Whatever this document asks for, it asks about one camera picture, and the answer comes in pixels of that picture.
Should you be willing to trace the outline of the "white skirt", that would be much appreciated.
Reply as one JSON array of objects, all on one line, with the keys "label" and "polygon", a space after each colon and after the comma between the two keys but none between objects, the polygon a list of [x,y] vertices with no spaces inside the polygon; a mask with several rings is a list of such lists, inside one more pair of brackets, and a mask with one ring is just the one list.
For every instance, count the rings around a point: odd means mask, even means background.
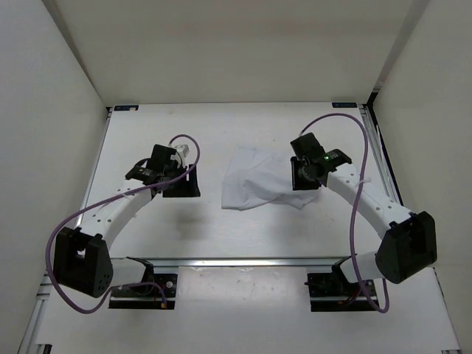
[{"label": "white skirt", "polygon": [[238,145],[222,182],[221,208],[243,211],[275,203],[302,209],[318,199],[317,190],[292,189],[290,158]]}]

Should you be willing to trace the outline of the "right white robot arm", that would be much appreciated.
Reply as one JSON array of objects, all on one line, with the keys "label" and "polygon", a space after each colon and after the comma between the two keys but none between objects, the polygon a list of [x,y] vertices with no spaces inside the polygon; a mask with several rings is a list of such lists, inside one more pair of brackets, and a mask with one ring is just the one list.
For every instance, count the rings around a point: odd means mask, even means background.
[{"label": "right white robot arm", "polygon": [[351,158],[339,149],[296,150],[291,163],[295,187],[326,187],[340,195],[381,239],[378,250],[353,254],[333,266],[335,292],[347,295],[359,280],[385,279],[399,284],[437,261],[432,216],[412,212],[362,179]]}]

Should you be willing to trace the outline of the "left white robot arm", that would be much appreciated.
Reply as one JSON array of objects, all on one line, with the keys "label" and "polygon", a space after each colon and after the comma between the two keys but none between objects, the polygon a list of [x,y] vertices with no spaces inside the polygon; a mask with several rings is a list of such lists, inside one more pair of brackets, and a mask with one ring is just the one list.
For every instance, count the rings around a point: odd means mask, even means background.
[{"label": "left white robot arm", "polygon": [[115,288],[131,287],[138,295],[155,287],[152,265],[138,257],[113,259],[110,249],[138,211],[157,195],[165,198],[200,196],[196,165],[186,164],[184,155],[170,155],[138,161],[110,198],[84,210],[88,220],[75,228],[63,221],[46,245],[46,269],[56,291],[71,288],[93,298],[106,296]]}]

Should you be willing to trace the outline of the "right blue label sticker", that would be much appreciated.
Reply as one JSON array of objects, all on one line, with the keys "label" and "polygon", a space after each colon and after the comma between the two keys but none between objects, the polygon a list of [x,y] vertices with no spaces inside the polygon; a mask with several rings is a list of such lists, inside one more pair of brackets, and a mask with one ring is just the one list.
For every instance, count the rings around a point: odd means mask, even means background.
[{"label": "right blue label sticker", "polygon": [[358,105],[356,103],[349,103],[349,102],[332,102],[333,108],[339,109],[348,109],[348,108],[357,108]]}]

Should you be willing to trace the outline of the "blue label sticker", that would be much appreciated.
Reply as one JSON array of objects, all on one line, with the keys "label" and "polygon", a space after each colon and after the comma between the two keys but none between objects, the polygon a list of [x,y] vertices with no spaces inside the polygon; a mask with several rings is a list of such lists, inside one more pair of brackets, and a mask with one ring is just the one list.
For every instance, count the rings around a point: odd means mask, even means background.
[{"label": "blue label sticker", "polygon": [[349,103],[349,102],[332,102],[333,108],[339,109],[348,109],[348,108],[357,108],[358,105],[356,103]]},{"label": "blue label sticker", "polygon": [[139,105],[115,105],[114,111],[137,111]]}]

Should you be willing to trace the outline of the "left blue label sticker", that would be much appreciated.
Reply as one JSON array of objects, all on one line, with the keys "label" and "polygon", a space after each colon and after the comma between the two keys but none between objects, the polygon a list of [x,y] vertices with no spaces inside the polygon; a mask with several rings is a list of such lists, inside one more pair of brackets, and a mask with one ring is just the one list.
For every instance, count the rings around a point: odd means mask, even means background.
[{"label": "left blue label sticker", "polygon": [[137,111],[139,105],[115,105],[114,111]]}]

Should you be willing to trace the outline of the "aluminium frame rail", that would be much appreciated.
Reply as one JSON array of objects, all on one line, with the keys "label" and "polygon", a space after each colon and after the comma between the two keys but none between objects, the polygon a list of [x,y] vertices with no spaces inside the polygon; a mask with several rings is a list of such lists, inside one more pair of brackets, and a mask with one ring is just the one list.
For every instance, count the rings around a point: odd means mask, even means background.
[{"label": "aluminium frame rail", "polygon": [[367,104],[362,104],[359,107],[359,111],[363,117],[375,163],[377,164],[378,171],[381,175],[383,188],[389,197],[398,202],[400,205],[403,205],[403,200],[401,198],[395,176],[389,162],[388,153],[386,152],[386,147],[384,146],[381,130],[375,118],[373,107],[370,107]]}]

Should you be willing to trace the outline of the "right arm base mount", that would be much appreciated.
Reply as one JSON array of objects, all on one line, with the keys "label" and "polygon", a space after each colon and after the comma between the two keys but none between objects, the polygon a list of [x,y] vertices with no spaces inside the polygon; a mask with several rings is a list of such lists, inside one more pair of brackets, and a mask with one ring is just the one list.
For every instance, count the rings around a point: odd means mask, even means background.
[{"label": "right arm base mount", "polygon": [[345,257],[331,264],[309,265],[306,268],[312,313],[365,312],[375,309],[368,302],[357,281],[348,282],[341,273]]}]

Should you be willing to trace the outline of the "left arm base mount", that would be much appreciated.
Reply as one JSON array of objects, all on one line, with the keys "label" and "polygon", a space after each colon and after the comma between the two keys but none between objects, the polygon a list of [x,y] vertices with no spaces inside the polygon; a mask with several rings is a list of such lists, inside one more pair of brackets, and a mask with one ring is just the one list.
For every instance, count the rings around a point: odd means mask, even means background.
[{"label": "left arm base mount", "polygon": [[121,286],[110,295],[108,307],[120,310],[173,310],[176,305],[178,273],[159,271],[147,260],[127,258],[142,266],[138,286]]}]

